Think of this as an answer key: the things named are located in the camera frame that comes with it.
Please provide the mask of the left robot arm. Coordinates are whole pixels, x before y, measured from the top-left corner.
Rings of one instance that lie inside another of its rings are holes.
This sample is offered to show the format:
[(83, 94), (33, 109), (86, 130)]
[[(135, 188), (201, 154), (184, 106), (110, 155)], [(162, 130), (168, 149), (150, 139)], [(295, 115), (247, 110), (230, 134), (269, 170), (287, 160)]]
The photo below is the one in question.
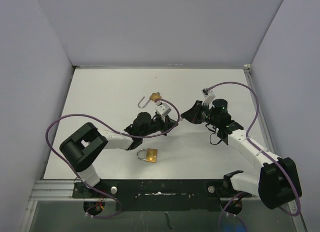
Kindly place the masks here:
[(169, 116), (141, 112), (124, 131), (133, 138), (107, 131), (100, 132), (91, 122), (85, 123), (59, 147), (60, 151), (85, 182), (84, 192), (90, 197), (100, 195), (102, 185), (93, 162), (104, 149), (134, 150), (143, 142), (143, 137), (156, 132), (164, 133), (176, 126)]

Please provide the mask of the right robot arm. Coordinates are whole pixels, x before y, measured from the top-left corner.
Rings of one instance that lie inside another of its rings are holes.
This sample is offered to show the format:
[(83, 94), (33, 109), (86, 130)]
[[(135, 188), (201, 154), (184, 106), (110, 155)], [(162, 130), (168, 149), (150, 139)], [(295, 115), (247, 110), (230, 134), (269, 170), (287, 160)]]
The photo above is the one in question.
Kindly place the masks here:
[(233, 147), (259, 172), (258, 178), (241, 171), (225, 175), (223, 192), (235, 196), (239, 191), (259, 196), (269, 209), (280, 207), (302, 196), (295, 162), (266, 151), (251, 139), (245, 129), (228, 113), (228, 103), (215, 99), (212, 106), (196, 101), (181, 117), (192, 124), (206, 123), (217, 129), (217, 136)]

